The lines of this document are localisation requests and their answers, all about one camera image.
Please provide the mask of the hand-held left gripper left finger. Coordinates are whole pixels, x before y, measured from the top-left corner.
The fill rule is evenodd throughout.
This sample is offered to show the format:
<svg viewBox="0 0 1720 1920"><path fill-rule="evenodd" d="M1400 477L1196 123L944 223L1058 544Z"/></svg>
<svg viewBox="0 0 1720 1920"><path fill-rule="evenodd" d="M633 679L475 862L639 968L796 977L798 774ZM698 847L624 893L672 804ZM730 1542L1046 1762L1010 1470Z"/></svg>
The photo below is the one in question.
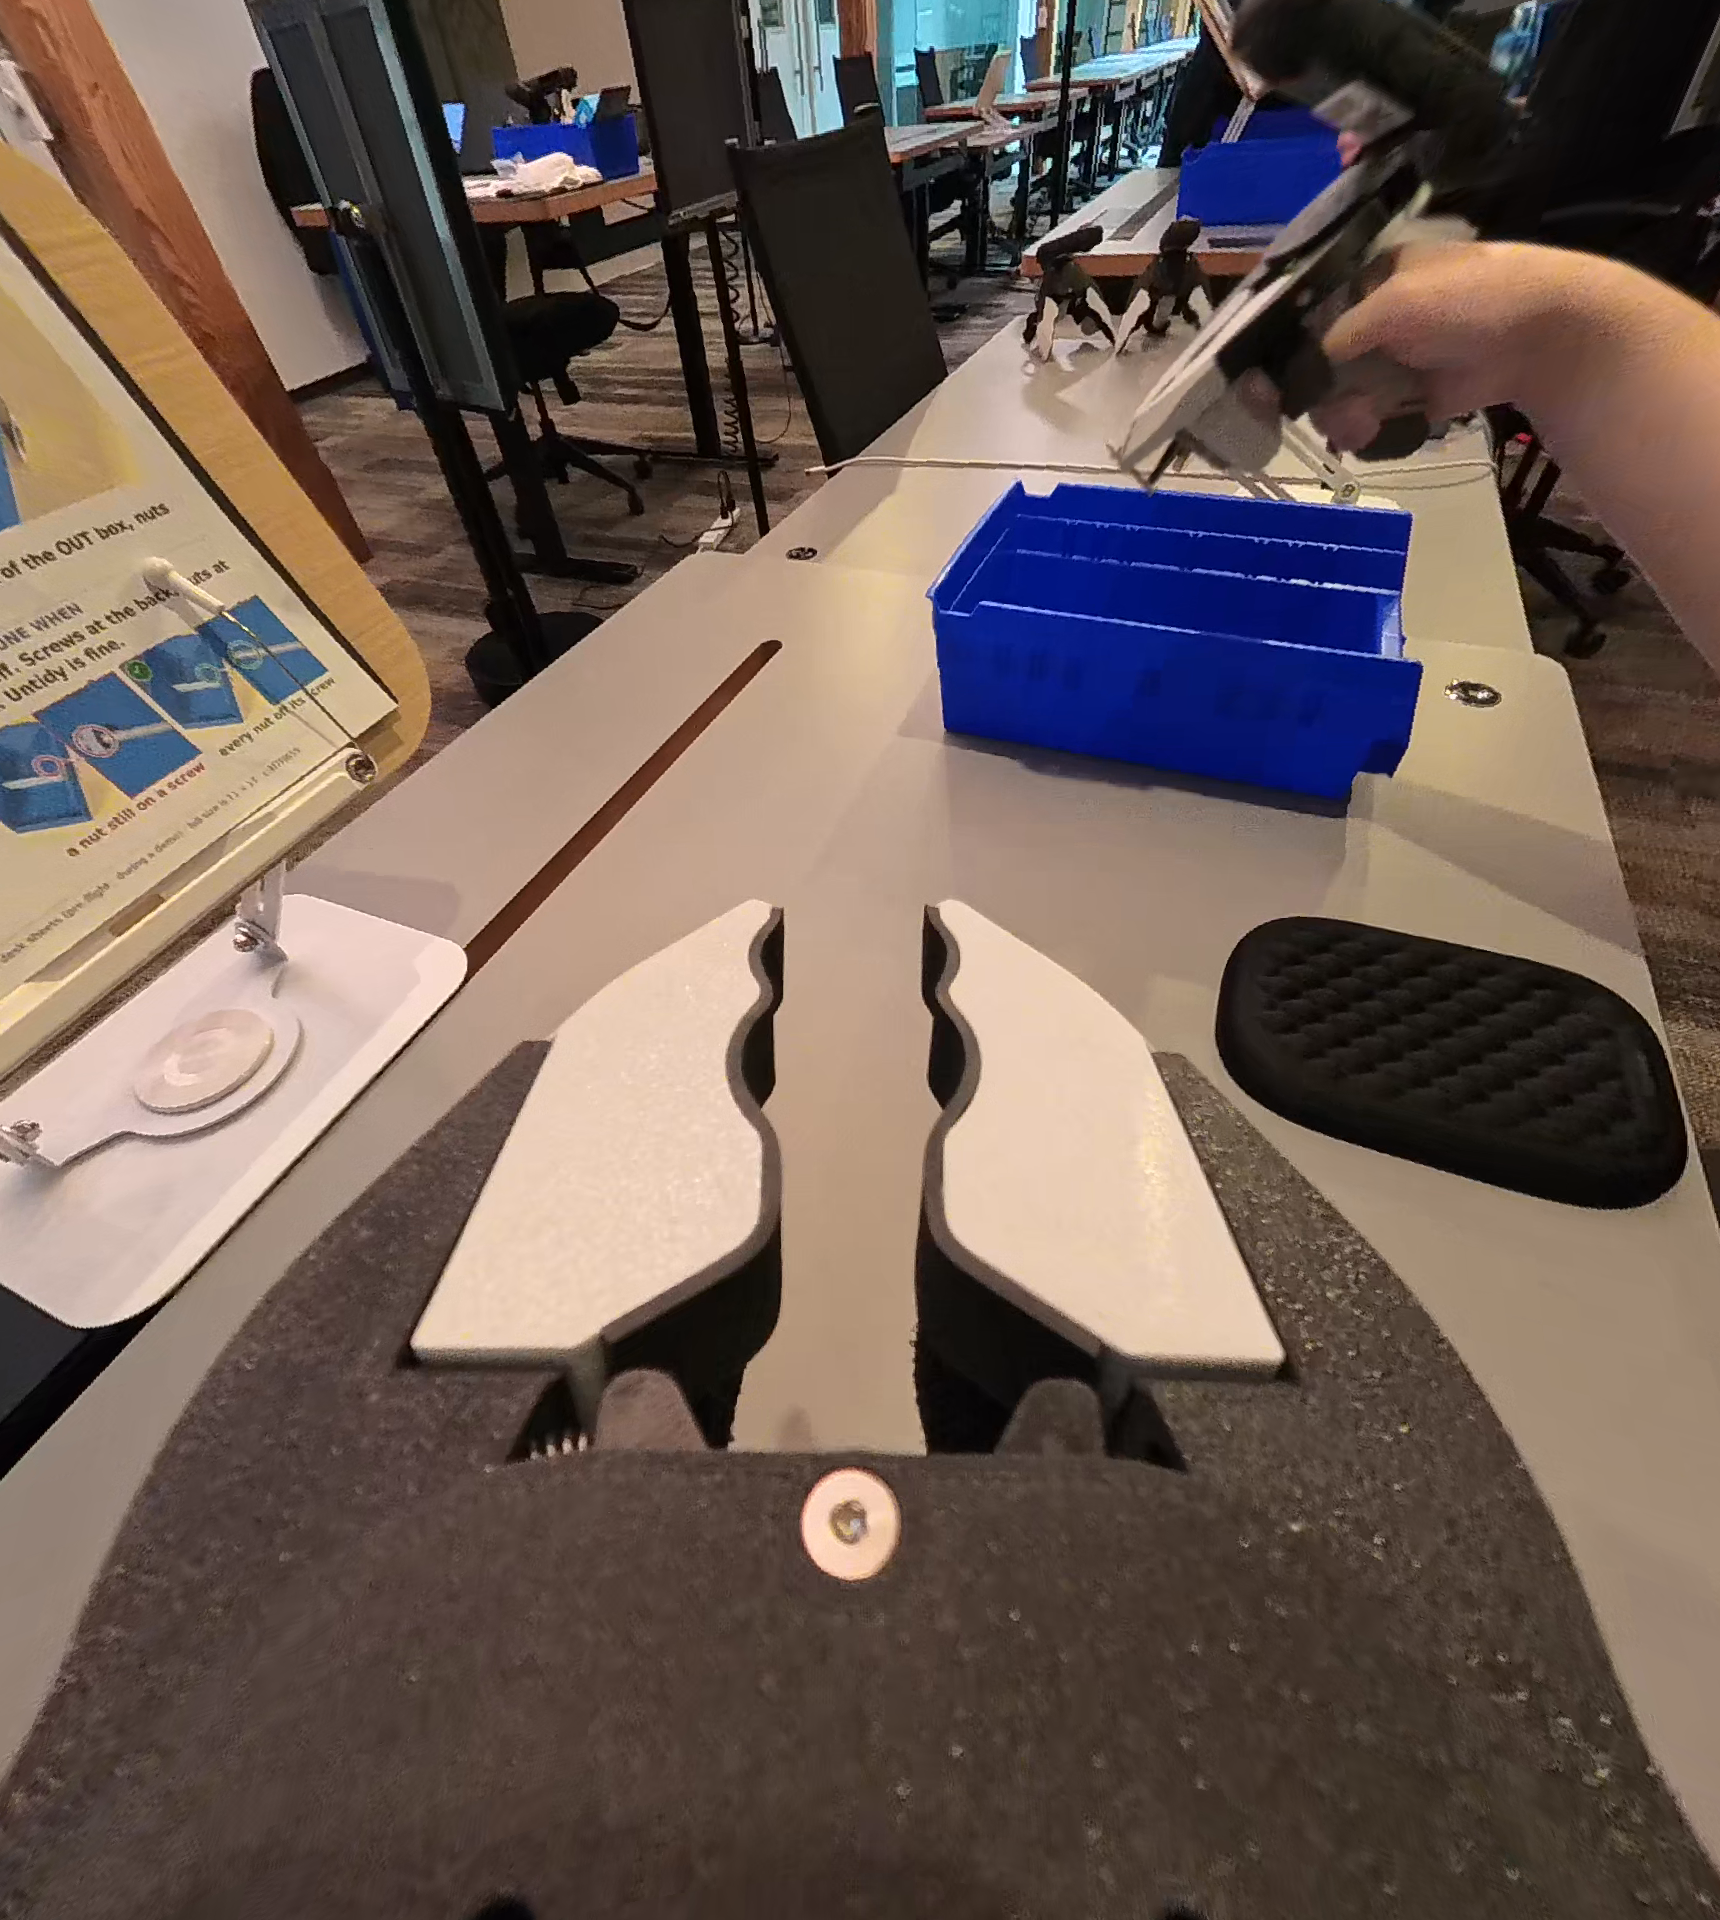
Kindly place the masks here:
<svg viewBox="0 0 1720 1920"><path fill-rule="evenodd" d="M581 1429L609 1381L659 1372L730 1445L781 1300L781 990L784 915L752 899L559 1025L409 1333L417 1366L551 1377Z"/></svg>

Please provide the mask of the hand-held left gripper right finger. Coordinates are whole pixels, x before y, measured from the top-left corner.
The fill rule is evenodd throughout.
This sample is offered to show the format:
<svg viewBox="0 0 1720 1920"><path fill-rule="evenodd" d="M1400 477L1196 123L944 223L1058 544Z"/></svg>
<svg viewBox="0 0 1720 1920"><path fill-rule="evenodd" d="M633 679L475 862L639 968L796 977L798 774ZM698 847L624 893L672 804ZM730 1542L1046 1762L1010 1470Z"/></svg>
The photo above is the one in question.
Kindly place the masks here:
<svg viewBox="0 0 1720 1920"><path fill-rule="evenodd" d="M960 899L922 913L920 1429L992 1452L1070 1382L1112 1452L1171 1452L1151 1393L1278 1385L1285 1344L1142 1033Z"/></svg>

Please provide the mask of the instruction sign board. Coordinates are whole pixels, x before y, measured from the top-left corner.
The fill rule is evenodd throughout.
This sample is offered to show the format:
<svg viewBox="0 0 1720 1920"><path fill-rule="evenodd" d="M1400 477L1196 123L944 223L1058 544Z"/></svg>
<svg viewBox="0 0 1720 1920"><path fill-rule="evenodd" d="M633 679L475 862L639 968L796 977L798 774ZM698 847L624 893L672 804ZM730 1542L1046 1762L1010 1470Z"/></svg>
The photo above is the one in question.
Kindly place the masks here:
<svg viewBox="0 0 1720 1920"><path fill-rule="evenodd" d="M150 561L228 614L152 593ZM120 243L0 140L0 1094L401 772L429 700Z"/></svg>

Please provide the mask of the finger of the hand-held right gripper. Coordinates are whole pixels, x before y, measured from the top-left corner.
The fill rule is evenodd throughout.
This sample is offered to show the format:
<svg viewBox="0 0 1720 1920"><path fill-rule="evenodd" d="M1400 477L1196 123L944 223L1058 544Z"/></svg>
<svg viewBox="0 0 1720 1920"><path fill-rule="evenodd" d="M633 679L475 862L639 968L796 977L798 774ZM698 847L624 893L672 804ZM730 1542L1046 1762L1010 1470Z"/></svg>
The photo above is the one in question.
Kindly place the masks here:
<svg viewBox="0 0 1720 1920"><path fill-rule="evenodd" d="M1178 435L1215 403L1242 403L1262 419L1285 421L1287 358L1287 290L1230 299L1140 399L1112 445L1115 466L1151 488L1189 459Z"/></svg>
<svg viewBox="0 0 1720 1920"><path fill-rule="evenodd" d="M1316 487L1337 506L1362 503L1362 480L1319 435L1278 415L1260 417L1242 401L1218 401L1176 445L1253 498L1285 500L1287 487Z"/></svg>

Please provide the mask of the spare black grey gripper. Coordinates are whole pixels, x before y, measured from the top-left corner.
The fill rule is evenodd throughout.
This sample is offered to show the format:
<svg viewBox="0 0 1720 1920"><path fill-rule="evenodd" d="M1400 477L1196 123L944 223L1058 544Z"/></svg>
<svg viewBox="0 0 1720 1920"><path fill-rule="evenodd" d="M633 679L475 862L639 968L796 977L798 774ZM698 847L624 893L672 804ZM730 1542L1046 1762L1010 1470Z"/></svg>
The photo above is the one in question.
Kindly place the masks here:
<svg viewBox="0 0 1720 1920"><path fill-rule="evenodd" d="M1168 339L1174 324L1198 332L1214 317L1205 276L1194 257L1200 235L1201 223L1189 214L1171 221L1161 232L1153 260L1138 275L1113 324L1113 357L1135 341Z"/></svg>
<svg viewBox="0 0 1720 1920"><path fill-rule="evenodd" d="M1034 362L1048 364L1060 336L1073 346L1099 346L1107 355L1117 351L1112 309L1084 266L1086 255L1101 243L1101 225L1088 223L1041 241L1035 251L1038 286L1020 334Z"/></svg>

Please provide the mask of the grey desk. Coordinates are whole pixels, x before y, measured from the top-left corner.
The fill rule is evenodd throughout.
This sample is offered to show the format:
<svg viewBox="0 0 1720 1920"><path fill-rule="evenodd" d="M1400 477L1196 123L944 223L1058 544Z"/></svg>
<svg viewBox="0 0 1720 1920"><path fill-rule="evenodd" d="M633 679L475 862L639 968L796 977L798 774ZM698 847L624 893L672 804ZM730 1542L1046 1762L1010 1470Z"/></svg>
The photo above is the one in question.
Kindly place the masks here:
<svg viewBox="0 0 1720 1920"><path fill-rule="evenodd" d="M1179 355L1183 334L1117 357L1032 361L1010 323L867 450L758 541L763 559L894 573L929 585L1010 484L1131 488L1112 445ZM1532 654L1520 580L1481 426L1454 426L1403 462L1345 461L1365 503L1410 515L1401 630L1437 644Z"/></svg>
<svg viewBox="0 0 1720 1920"><path fill-rule="evenodd" d="M1701 1170L1643 1210L1532 1203L1252 1106L1218 980L1290 915L1600 980L1688 1082L1568 672L1420 637L1393 780L1348 811L947 736L923 586L752 555L682 564L394 784L299 889L505 943L0 1483L0 1783L195 1385L304 1250L513 1044L744 900L784 916L781 1305L735 1439L907 1451L929 1023L922 913L965 900L1245 1115L1411 1288L1585 1584L1648 1750L1720 1869L1720 1234Z"/></svg>

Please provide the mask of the person's right hand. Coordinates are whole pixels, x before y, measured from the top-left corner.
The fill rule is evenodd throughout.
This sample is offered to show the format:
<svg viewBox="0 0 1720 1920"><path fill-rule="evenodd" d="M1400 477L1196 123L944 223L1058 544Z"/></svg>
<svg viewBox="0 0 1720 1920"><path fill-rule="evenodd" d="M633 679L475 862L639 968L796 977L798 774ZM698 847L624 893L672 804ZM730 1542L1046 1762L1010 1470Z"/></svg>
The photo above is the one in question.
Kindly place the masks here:
<svg viewBox="0 0 1720 1920"><path fill-rule="evenodd" d="M1393 415L1364 362L1401 369L1425 421L1495 404L1558 426L1596 369L1622 270L1585 253L1521 244L1406 247L1325 330L1334 393L1312 419L1340 452L1364 452Z"/></svg>

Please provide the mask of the round metal disc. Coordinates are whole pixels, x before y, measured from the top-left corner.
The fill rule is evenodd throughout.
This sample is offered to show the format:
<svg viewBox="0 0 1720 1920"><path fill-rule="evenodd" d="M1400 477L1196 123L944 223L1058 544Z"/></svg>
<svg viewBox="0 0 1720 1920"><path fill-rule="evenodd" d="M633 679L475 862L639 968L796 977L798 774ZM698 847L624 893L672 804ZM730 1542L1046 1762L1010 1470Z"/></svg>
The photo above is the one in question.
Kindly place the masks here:
<svg viewBox="0 0 1720 1920"><path fill-rule="evenodd" d="M132 1094L153 1117L198 1115L246 1091L272 1050L266 1015L207 1010L152 1044L133 1072Z"/></svg>

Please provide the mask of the blue plastic bin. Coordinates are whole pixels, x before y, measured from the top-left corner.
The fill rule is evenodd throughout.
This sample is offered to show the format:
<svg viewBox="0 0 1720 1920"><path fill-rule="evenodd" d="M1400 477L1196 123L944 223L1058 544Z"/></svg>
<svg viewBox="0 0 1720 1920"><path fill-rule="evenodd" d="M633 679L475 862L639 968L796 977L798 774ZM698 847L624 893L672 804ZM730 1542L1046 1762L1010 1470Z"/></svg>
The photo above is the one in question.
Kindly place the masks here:
<svg viewBox="0 0 1720 1920"><path fill-rule="evenodd" d="M1012 484L926 598L947 732L1345 804L1410 747L1414 516Z"/></svg>
<svg viewBox="0 0 1720 1920"><path fill-rule="evenodd" d="M499 124L490 131L490 150L496 164L530 164L559 157L601 181L632 181L642 171L638 117L632 111L585 124L577 121Z"/></svg>
<svg viewBox="0 0 1720 1920"><path fill-rule="evenodd" d="M1280 229L1341 173L1337 132L1298 105L1255 108L1239 139L1222 118L1178 167L1176 217L1201 229Z"/></svg>

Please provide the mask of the black wrist rest pad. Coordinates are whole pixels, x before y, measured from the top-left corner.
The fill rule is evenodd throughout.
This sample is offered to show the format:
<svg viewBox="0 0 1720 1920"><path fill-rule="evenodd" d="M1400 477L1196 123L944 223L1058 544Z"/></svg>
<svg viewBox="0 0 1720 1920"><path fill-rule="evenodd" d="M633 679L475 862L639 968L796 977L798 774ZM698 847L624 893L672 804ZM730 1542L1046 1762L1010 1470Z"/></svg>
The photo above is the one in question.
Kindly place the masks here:
<svg viewBox="0 0 1720 1920"><path fill-rule="evenodd" d="M1227 954L1232 1085L1327 1140L1490 1188L1635 1210L1690 1130L1657 1031L1580 973L1406 931L1293 916Z"/></svg>

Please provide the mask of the black office chair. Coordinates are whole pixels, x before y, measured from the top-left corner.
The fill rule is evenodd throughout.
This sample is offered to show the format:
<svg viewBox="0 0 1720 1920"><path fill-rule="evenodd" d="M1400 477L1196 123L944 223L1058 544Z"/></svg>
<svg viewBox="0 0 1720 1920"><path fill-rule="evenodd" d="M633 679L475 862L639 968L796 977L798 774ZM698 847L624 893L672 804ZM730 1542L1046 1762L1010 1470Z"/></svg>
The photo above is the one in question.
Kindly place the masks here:
<svg viewBox="0 0 1720 1920"><path fill-rule="evenodd" d="M601 293L536 293L505 301L501 318L515 387L533 406L540 472L557 483L584 472L615 488L629 516L642 516L639 483L654 479L654 457L638 445L561 435L545 399L550 388L561 406L579 404L571 364L609 343L622 321L615 302Z"/></svg>

